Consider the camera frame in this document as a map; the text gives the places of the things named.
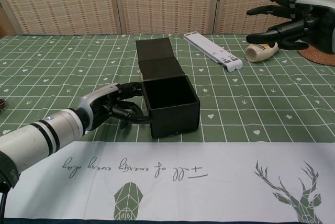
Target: box lid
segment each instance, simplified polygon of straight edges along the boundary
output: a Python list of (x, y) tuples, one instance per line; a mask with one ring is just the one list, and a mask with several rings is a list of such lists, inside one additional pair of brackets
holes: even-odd
[(185, 75), (174, 56), (169, 38), (137, 40), (136, 49), (144, 81)]

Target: brown coaster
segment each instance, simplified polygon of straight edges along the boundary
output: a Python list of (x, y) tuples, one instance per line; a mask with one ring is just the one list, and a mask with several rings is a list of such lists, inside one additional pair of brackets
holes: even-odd
[(299, 54), (304, 58), (324, 65), (335, 66), (335, 54), (326, 54), (323, 53), (313, 46), (309, 46), (306, 50), (298, 50)]

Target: green tablecloth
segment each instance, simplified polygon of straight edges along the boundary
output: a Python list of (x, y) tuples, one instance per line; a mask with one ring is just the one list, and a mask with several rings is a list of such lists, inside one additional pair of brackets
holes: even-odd
[[(0, 135), (68, 107), (108, 83), (138, 82), (136, 40), (169, 37), (200, 99), (199, 130), (152, 139), (150, 126), (116, 119), (83, 141), (335, 142), (335, 68), (295, 51), (259, 63), (244, 58), (244, 35), (208, 35), (243, 61), (228, 72), (182, 35), (9, 36), (0, 40)], [(141, 97), (130, 99), (146, 109)]]

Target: black box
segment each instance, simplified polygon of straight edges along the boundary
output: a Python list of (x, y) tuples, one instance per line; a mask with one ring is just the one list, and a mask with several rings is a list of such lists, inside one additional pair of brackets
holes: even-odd
[(174, 56), (169, 38), (136, 41), (142, 93), (151, 136), (163, 138), (198, 129), (200, 101)]

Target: robotic hand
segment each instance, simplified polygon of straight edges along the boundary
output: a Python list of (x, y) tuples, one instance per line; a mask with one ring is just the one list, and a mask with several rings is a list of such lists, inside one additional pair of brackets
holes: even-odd
[(21, 172), (100, 126), (109, 117), (127, 124), (149, 124), (135, 103), (123, 101), (142, 96), (140, 83), (104, 86), (82, 97), (78, 109), (60, 112), (0, 137), (0, 192), (14, 187)]
[(266, 43), (285, 50), (316, 49), (335, 54), (335, 0), (270, 0), (277, 5), (257, 7), (247, 15), (271, 14), (291, 21), (273, 26), (265, 33), (247, 35), (247, 42)]

